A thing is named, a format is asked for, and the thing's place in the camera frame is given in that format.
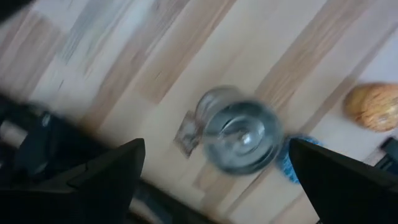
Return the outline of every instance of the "blue cloth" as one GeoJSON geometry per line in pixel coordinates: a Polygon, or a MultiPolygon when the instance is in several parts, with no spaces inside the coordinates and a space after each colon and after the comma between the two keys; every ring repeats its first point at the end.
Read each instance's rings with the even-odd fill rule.
{"type": "Polygon", "coordinates": [[[277,167],[285,174],[287,178],[289,178],[290,181],[295,184],[300,184],[300,181],[297,178],[296,173],[294,172],[293,165],[289,157],[290,140],[292,140],[293,138],[303,139],[319,146],[323,146],[323,144],[315,138],[303,134],[290,135],[285,138],[282,149],[276,159],[276,164],[277,167]]]}

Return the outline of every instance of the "black object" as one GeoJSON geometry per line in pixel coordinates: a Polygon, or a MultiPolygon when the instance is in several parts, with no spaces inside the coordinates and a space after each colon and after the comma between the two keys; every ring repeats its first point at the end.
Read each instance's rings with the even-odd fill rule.
{"type": "Polygon", "coordinates": [[[398,141],[395,138],[389,137],[380,148],[387,153],[388,158],[398,162],[398,141]]]}
{"type": "Polygon", "coordinates": [[[145,158],[143,139],[115,150],[48,111],[0,96],[0,123],[27,131],[0,144],[1,223],[122,223],[145,158]]]}
{"type": "Polygon", "coordinates": [[[323,223],[398,223],[397,176],[298,139],[289,156],[323,223]]]}
{"type": "Polygon", "coordinates": [[[216,224],[144,180],[139,182],[134,198],[144,202],[163,224],[216,224]]]}
{"type": "Polygon", "coordinates": [[[1,0],[0,22],[12,16],[18,10],[31,3],[33,0],[1,0]]]}
{"type": "Polygon", "coordinates": [[[375,167],[390,174],[398,175],[398,163],[388,155],[385,155],[375,167]]]}

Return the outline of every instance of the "orange object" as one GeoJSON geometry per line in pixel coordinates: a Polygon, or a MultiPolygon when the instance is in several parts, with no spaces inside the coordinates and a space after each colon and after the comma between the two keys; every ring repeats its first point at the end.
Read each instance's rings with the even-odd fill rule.
{"type": "Polygon", "coordinates": [[[358,85],[347,94],[344,110],[365,128],[390,131],[398,126],[398,84],[358,85]]]}

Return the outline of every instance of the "wooden floor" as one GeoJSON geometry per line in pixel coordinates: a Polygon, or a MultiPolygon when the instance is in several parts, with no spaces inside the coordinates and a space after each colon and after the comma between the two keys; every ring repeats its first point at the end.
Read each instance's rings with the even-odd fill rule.
{"type": "Polygon", "coordinates": [[[236,85],[287,132],[358,160],[392,133],[348,121],[352,86],[398,82],[396,0],[41,0],[0,28],[0,88],[111,144],[145,138],[144,178],[225,223],[315,223],[274,167],[231,177],[173,143],[210,88],[236,85]]]}

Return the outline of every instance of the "blue object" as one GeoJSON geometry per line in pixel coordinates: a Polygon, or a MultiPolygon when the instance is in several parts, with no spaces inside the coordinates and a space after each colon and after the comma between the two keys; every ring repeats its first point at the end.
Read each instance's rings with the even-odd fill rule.
{"type": "Polygon", "coordinates": [[[282,149],[276,159],[276,163],[278,168],[285,174],[287,178],[289,178],[291,182],[295,184],[300,184],[300,181],[297,178],[296,173],[294,172],[293,165],[289,157],[290,140],[292,139],[302,139],[319,146],[323,146],[323,144],[315,138],[303,134],[290,135],[285,138],[282,149]]]}

